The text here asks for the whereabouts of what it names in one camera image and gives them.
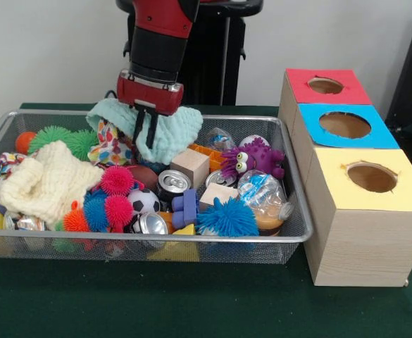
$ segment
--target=black cable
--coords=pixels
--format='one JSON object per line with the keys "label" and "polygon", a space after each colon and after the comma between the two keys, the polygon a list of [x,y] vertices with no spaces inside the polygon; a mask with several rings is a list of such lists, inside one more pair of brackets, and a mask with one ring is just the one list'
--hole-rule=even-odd
{"label": "black cable", "polygon": [[112,94],[113,97],[115,97],[115,99],[118,98],[114,90],[109,90],[108,92],[106,92],[106,95],[104,96],[104,98],[107,99],[110,96],[110,94]]}

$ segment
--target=light blue cloth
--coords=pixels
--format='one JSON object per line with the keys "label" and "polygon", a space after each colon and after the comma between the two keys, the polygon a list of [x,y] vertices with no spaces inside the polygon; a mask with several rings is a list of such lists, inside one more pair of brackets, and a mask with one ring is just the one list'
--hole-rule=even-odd
{"label": "light blue cloth", "polygon": [[[97,131],[99,120],[105,118],[127,136],[133,137],[137,114],[136,109],[129,108],[117,99],[104,99],[87,114],[87,122]],[[146,136],[150,121],[151,116],[147,114],[135,144],[145,160],[165,165],[169,165],[176,155],[197,139],[203,124],[201,113],[193,108],[179,107],[172,116],[161,115],[157,122],[153,149],[149,149],[146,145]]]}

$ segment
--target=white knitted fabric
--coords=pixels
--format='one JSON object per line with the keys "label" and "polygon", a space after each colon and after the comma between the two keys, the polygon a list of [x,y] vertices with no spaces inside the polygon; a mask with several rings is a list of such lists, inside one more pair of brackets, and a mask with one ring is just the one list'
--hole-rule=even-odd
{"label": "white knitted fabric", "polygon": [[101,180],[103,170],[79,161],[62,142],[52,142],[26,158],[0,184],[0,204],[7,210],[41,218],[50,230]]}

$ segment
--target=red square top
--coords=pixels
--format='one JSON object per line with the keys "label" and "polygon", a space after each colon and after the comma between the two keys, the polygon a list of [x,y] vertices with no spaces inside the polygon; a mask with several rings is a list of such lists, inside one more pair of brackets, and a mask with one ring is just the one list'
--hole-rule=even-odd
{"label": "red square top", "polygon": [[352,70],[286,69],[298,104],[372,104]]}

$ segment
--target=white wall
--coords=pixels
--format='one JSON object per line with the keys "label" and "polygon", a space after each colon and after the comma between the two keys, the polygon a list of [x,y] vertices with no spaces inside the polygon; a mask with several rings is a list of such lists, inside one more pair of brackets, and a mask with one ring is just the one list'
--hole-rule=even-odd
{"label": "white wall", "polygon": [[238,104],[278,105],[285,68],[352,68],[386,116],[412,38],[412,0],[265,0],[246,19]]}
{"label": "white wall", "polygon": [[[0,115],[24,101],[94,102],[114,88],[127,38],[114,3],[0,0]],[[246,23],[238,104],[278,105],[286,67],[353,68],[384,114],[412,36],[412,0],[266,0]]]}

